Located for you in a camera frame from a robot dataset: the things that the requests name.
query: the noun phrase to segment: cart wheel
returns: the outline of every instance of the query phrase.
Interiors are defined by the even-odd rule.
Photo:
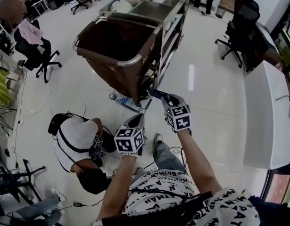
[[[111,99],[111,100],[115,100],[115,99],[116,99],[116,94],[115,94],[115,93],[111,93],[111,94],[109,95],[109,99]]]
[[[141,109],[139,110],[139,113],[141,113],[141,114],[145,114],[145,113],[146,113],[146,109],[145,109],[145,108],[141,108]]]

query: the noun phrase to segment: white printed shirt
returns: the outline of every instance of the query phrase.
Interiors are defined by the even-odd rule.
[[[194,183],[181,171],[158,170],[148,172],[136,180],[130,189],[159,189],[192,197]],[[180,204],[182,199],[163,193],[129,192],[123,214],[135,216],[167,209]],[[260,219],[254,206],[234,189],[225,188],[216,193],[202,210],[195,211],[190,226],[258,226]],[[91,226],[100,226],[101,221]]]

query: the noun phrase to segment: gray pants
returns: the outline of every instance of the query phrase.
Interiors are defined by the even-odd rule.
[[[36,217],[46,213],[48,210],[55,212],[51,213],[50,216],[44,221],[47,226],[55,225],[61,218],[61,212],[56,208],[56,205],[60,202],[57,195],[48,197],[41,202],[35,203],[30,206],[26,206],[16,211],[26,222],[33,221]]]
[[[153,148],[153,158],[155,164],[158,166],[158,170],[169,169],[185,172],[185,166],[170,151],[170,148],[166,143],[158,144],[156,148]],[[132,183],[134,183],[145,173],[146,173],[145,170],[138,170],[138,174],[135,175],[135,177],[132,180]]]

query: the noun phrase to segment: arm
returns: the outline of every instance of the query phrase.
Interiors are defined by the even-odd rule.
[[[202,194],[211,191],[212,194],[215,194],[220,191],[222,188],[215,177],[210,163],[188,130],[178,131],[177,135],[185,152],[190,174],[199,192]]]
[[[116,174],[107,188],[97,220],[122,213],[125,206],[136,157],[124,156]]]
[[[100,118],[93,118],[92,121],[94,121],[97,124],[97,126],[98,126],[98,135],[102,139],[102,136],[103,136],[103,125],[102,125],[102,122],[101,122]]]

